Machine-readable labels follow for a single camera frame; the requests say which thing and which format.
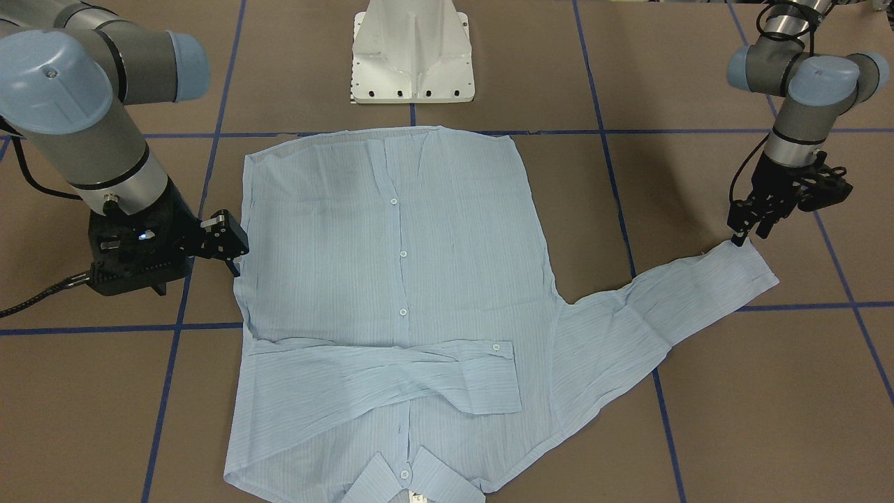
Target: blue joint cap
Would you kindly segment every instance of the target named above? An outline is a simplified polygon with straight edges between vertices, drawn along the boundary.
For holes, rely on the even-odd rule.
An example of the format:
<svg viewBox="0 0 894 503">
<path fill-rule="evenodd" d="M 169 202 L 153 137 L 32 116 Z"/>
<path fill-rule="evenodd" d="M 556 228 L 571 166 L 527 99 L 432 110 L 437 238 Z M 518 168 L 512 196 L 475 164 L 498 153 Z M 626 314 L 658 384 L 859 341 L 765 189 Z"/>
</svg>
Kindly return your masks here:
<svg viewBox="0 0 894 503">
<path fill-rule="evenodd" d="M 727 66 L 727 82 L 730 86 L 751 92 L 748 87 L 748 76 L 746 74 L 746 61 L 748 59 L 749 46 L 740 47 L 730 59 L 730 65 Z"/>
<path fill-rule="evenodd" d="M 29 30 L 0 38 L 0 115 L 17 129 L 69 134 L 99 122 L 114 96 L 74 38 Z"/>
<path fill-rule="evenodd" d="M 876 92 L 879 92 L 881 88 L 885 87 L 885 84 L 887 84 L 890 80 L 891 67 L 888 66 L 888 60 L 885 59 L 885 56 L 880 55 L 879 53 L 865 52 L 857 54 L 868 57 L 869 59 L 873 60 L 873 62 L 875 62 L 876 66 L 879 67 L 879 85 L 875 86 L 875 92 L 873 92 L 874 95 Z"/>
<path fill-rule="evenodd" d="M 801 63 L 789 82 L 789 96 L 802 105 L 826 107 L 850 96 L 856 89 L 860 67 L 834 55 L 815 55 Z"/>
<path fill-rule="evenodd" d="M 177 63 L 177 97 L 174 102 L 205 96 L 211 86 L 211 64 L 205 48 L 192 35 L 168 31 Z"/>
</svg>

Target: shirt sleeve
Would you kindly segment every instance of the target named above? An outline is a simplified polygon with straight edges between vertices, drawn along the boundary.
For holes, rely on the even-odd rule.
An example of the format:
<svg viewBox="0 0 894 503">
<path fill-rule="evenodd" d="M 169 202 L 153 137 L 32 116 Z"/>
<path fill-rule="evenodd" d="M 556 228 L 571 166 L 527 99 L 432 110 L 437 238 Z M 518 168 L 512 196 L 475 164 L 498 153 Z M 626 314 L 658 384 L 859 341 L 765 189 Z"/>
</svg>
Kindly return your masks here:
<svg viewBox="0 0 894 503">
<path fill-rule="evenodd" d="M 233 462 L 253 464 L 378 407 L 432 395 L 463 413 L 520 411 L 512 343 L 405 349 L 304 337 L 255 341 L 240 371 Z"/>
<path fill-rule="evenodd" d="M 560 307 L 552 406 L 568 437 L 633 388 L 670 349 L 779 283 L 750 241 L 675 260 L 620 290 Z"/>
</svg>

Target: button-up shirt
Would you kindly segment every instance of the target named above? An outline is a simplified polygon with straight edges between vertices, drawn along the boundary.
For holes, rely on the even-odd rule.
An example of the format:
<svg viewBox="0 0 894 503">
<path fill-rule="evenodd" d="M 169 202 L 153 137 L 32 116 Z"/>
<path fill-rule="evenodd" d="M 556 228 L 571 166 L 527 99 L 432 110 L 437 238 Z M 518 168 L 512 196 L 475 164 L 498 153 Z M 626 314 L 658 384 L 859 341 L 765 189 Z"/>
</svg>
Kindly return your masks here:
<svg viewBox="0 0 894 503">
<path fill-rule="evenodd" d="M 317 135 L 248 156 L 243 191 L 224 478 L 270 501 L 484 501 L 777 283 L 726 242 L 566 303 L 510 138 Z"/>
</svg>

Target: metal bracket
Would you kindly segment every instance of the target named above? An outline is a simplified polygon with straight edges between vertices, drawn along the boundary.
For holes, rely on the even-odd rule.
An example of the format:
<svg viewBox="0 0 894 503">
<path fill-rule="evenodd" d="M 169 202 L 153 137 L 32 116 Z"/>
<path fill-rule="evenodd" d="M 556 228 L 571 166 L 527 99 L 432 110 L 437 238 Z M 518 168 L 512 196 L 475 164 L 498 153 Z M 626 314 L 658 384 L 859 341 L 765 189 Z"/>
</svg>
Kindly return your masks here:
<svg viewBox="0 0 894 503">
<path fill-rule="evenodd" d="M 461 103 L 475 97 L 468 16 L 452 0 L 371 0 L 354 17 L 353 103 Z"/>
</svg>

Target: black cable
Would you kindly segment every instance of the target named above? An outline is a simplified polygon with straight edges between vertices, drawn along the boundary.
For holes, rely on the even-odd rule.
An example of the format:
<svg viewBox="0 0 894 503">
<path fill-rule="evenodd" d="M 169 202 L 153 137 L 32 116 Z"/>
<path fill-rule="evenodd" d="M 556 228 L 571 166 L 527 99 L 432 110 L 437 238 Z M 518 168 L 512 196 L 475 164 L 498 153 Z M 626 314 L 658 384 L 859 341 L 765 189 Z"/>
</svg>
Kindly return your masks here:
<svg viewBox="0 0 894 503">
<path fill-rule="evenodd" d="M 745 166 L 748 165 L 748 161 L 750 161 L 751 158 L 755 156 L 755 154 L 757 153 L 757 151 L 764 145 L 764 143 L 767 142 L 767 140 L 768 140 L 769 138 L 770 138 L 770 135 L 769 135 L 769 134 L 763 137 L 763 140 L 761 140 L 761 142 L 757 144 L 757 146 L 755 147 L 755 149 L 752 150 L 750 154 L 748 154 L 748 157 L 745 158 L 745 161 L 742 162 L 742 166 L 739 166 L 739 167 L 738 167 L 738 171 L 737 171 L 736 174 L 732 177 L 732 183 L 730 183 L 730 204 L 732 204 L 732 201 L 733 201 L 733 199 L 732 199 L 732 198 L 733 198 L 732 193 L 733 193 L 733 191 L 736 189 L 736 181 L 738 180 L 738 176 L 742 174 L 742 171 L 745 170 Z"/>
<path fill-rule="evenodd" d="M 820 27 L 820 21 L 822 19 L 825 19 L 826 16 L 828 16 L 832 12 L 832 9 L 834 9 L 835 5 L 837 5 L 837 4 L 838 4 L 837 0 L 832 0 L 829 3 L 829 8 L 826 9 L 825 12 L 819 13 L 820 20 L 819 21 L 811 21 L 811 18 L 813 16 L 810 15 L 810 11 L 812 9 L 809 9 L 808 7 L 798 4 L 796 2 L 791 2 L 789 0 L 783 0 L 780 2 L 771 1 L 771 3 L 769 5 L 767 5 L 759 14 L 757 14 L 757 20 L 755 21 L 755 25 L 757 27 L 757 32 L 760 33 L 760 35 L 762 37 L 767 37 L 770 40 L 775 40 L 777 42 L 796 41 L 799 44 L 801 44 L 802 47 L 804 46 L 804 44 L 799 39 L 801 36 L 809 33 L 810 34 L 810 39 L 809 39 L 810 52 L 809 52 L 809 54 L 811 57 L 813 57 L 816 54 L 816 51 L 814 50 L 814 34 L 816 33 L 816 30 Z M 807 22 L 807 28 L 799 31 L 798 33 L 796 33 L 794 35 L 789 35 L 787 33 L 768 34 L 763 29 L 763 26 L 761 26 L 762 25 L 761 21 L 763 20 L 764 15 L 767 14 L 767 12 L 769 12 L 770 9 L 772 9 L 776 5 L 790 5 L 793 8 L 795 8 L 801 14 L 801 16 L 803 16 L 804 21 Z"/>
<path fill-rule="evenodd" d="M 28 182 L 28 185 L 47 195 L 64 199 L 80 200 L 80 196 L 77 194 L 54 191 L 53 189 L 47 189 L 45 186 L 38 183 L 38 181 L 31 176 L 31 172 L 28 169 L 28 161 L 25 160 L 25 150 L 21 147 L 21 140 L 16 136 L 13 136 L 13 148 L 15 149 L 15 157 L 19 159 L 21 175 L 25 177 L 25 181 Z"/>
<path fill-rule="evenodd" d="M 74 276 L 69 276 L 66 279 L 63 279 L 62 281 L 60 281 L 59 283 L 56 283 L 55 285 L 48 287 L 43 292 L 41 292 L 37 295 L 34 295 L 27 301 L 25 301 L 19 305 L 13 306 L 9 309 L 4 309 L 4 310 L 0 311 L 0 318 L 6 318 L 7 316 L 11 316 L 19 311 L 28 309 L 32 305 L 39 303 L 40 301 L 46 299 L 48 296 L 50 296 L 52 294 L 58 294 L 59 292 L 62 292 L 63 290 L 68 290 L 69 288 L 74 288 L 75 286 L 78 286 L 78 285 L 85 285 L 89 282 L 90 282 L 90 272 L 89 271 L 82 272 L 82 273 L 76 274 Z"/>
</svg>

